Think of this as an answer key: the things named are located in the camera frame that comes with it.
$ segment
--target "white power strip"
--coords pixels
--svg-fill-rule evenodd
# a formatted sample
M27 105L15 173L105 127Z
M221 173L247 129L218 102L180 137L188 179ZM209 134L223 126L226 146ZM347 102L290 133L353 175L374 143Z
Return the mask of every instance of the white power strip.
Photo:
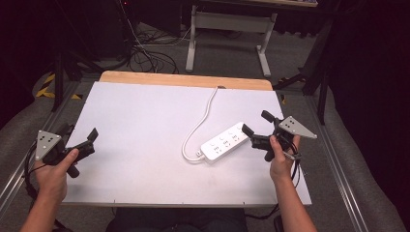
M202 144L200 153L205 157L208 163L216 162L249 139L247 135L242 132L243 124L242 122L237 123Z

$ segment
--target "table leg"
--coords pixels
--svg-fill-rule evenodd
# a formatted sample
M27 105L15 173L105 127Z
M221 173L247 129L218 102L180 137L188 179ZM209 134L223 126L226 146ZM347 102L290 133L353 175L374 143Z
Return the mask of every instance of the table leg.
M268 46L269 39L271 39L272 30L274 30L275 21L277 19L277 14L272 14L271 21L268 23L268 27L265 33L265 39L262 45L256 47L257 54L259 57L259 62L262 67L263 75L265 77L271 77L271 71L269 70L268 61L266 60L265 50Z
M195 29L196 29L196 6L192 6L192 12L190 16L190 47L188 48L187 65L185 70L187 73L193 71L193 61L195 59Z

